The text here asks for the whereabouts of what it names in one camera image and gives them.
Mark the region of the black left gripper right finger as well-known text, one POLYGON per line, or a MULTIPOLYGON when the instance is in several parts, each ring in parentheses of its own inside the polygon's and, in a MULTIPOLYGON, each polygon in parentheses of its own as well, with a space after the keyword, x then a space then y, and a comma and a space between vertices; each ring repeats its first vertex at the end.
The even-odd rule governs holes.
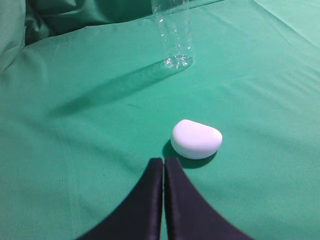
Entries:
POLYGON ((176 157, 164 163, 164 209, 169 240, 251 240, 202 197, 176 157))

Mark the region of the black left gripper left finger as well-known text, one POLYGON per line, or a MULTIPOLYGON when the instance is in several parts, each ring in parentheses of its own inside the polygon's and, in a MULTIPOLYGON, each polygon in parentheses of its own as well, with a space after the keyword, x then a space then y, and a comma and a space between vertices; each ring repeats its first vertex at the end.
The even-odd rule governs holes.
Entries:
POLYGON ((163 207, 163 160, 151 158, 121 204, 80 240, 158 240, 163 207))

